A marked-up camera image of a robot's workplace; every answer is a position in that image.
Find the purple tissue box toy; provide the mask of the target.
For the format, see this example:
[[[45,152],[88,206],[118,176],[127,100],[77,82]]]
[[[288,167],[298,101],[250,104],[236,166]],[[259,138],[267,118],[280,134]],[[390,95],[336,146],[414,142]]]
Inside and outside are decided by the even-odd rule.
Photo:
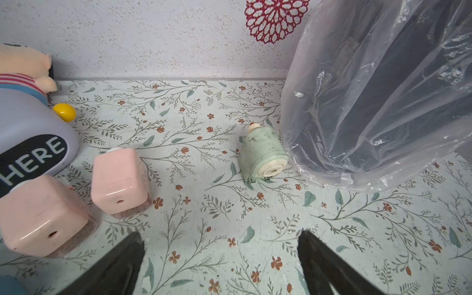
[[[76,156],[79,137],[29,87],[1,84],[1,195],[23,181],[54,176]]]

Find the green pencil sharpener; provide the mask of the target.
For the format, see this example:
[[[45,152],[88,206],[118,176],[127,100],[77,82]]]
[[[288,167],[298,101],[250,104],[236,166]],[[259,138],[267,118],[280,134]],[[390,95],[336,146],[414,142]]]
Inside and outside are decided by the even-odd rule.
[[[281,173],[288,156],[274,129],[252,123],[243,139],[238,163],[244,182],[255,183]]]

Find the plush doll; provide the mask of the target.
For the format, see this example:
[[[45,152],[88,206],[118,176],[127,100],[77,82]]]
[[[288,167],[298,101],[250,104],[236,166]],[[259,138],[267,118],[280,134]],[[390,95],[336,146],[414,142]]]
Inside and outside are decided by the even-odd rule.
[[[1,78],[43,94],[57,91],[51,56],[22,45],[1,44]]]

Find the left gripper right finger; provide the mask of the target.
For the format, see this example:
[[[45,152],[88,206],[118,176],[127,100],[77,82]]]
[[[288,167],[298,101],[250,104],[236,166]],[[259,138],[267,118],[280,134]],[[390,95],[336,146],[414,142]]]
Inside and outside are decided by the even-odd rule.
[[[383,292],[362,277],[311,231],[298,237],[297,253],[307,291],[311,295],[381,295]]]

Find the blue pencil sharpener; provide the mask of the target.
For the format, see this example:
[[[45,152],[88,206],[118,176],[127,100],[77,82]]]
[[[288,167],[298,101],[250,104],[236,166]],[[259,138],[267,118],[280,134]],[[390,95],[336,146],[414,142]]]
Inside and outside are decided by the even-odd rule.
[[[27,295],[27,292],[18,285],[1,285],[0,295]]]

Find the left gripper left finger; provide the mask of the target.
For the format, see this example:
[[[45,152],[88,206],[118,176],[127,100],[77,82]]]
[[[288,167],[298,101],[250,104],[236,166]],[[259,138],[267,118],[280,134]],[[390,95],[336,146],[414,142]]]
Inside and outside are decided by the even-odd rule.
[[[140,233],[132,232],[60,294],[131,295],[144,256],[144,241]]]

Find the pink pencil sharpener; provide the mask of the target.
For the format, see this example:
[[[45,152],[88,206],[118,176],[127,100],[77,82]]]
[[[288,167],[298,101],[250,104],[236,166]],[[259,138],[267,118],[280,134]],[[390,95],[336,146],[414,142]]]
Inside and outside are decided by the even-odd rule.
[[[71,187],[43,175],[1,198],[1,235],[16,253],[62,258],[97,228],[97,220]]]
[[[91,198],[116,219],[131,217],[152,205],[148,171],[135,149],[114,147],[94,158]]]

